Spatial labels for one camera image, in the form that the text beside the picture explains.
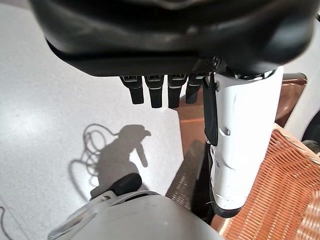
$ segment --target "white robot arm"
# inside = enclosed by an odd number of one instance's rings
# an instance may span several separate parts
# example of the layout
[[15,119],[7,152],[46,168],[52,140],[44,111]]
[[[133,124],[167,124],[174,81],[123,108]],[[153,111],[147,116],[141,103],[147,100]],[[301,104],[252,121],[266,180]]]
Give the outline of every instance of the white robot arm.
[[265,158],[283,73],[283,67],[279,67],[252,79],[214,74],[212,86],[203,92],[209,94],[215,86],[217,141],[211,144],[209,159],[212,206],[223,218],[233,217],[241,210]]

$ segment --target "black robotic finger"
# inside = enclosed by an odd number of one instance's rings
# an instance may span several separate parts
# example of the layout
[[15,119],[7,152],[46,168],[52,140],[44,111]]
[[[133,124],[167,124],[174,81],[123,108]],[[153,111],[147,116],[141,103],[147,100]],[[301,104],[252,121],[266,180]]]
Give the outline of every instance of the black robotic finger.
[[145,76],[145,83],[149,88],[151,106],[154,109],[162,107],[162,86],[164,75]]
[[215,75],[203,78],[204,134],[211,145],[218,144],[218,118]]
[[168,105],[170,109],[179,107],[181,88],[187,78],[187,74],[168,75]]
[[142,76],[121,76],[120,79],[123,85],[129,89],[132,103],[143,104],[144,91],[142,87]]
[[198,99],[198,92],[201,87],[204,74],[191,73],[185,90],[185,103],[195,104]]

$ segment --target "white plastic casing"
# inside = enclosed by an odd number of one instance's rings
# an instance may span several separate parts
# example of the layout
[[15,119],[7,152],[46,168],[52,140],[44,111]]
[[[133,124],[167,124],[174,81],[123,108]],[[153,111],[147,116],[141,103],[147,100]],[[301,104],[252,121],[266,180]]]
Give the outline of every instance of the white plastic casing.
[[121,196],[105,192],[71,215],[48,239],[224,240],[190,211],[152,191]]
[[211,147],[211,184],[216,204],[241,208],[251,191],[270,141],[284,69],[262,80],[215,74],[218,142]]

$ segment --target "brown wicker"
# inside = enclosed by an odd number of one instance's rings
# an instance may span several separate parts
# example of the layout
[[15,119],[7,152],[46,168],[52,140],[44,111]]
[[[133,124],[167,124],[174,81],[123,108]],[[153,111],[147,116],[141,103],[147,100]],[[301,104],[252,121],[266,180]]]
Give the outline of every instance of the brown wicker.
[[245,205],[216,228],[225,239],[320,240],[320,167],[291,140],[273,131]]

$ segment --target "speckled floor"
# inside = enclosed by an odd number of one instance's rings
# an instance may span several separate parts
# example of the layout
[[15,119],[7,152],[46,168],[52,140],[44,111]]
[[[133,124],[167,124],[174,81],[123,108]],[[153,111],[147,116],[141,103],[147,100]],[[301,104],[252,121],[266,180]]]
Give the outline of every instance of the speckled floor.
[[[146,87],[145,104],[133,106],[117,77],[91,77],[62,62],[26,1],[0,0],[0,23],[0,206],[7,234],[46,239],[88,200],[101,172],[112,182],[139,171],[145,189],[165,195],[184,159],[178,114],[166,107],[165,91],[160,109],[151,109]],[[315,78],[319,55],[312,49],[287,72]],[[99,149],[110,164],[84,152],[83,134],[91,136],[91,152]],[[7,239],[0,230],[0,240]]]

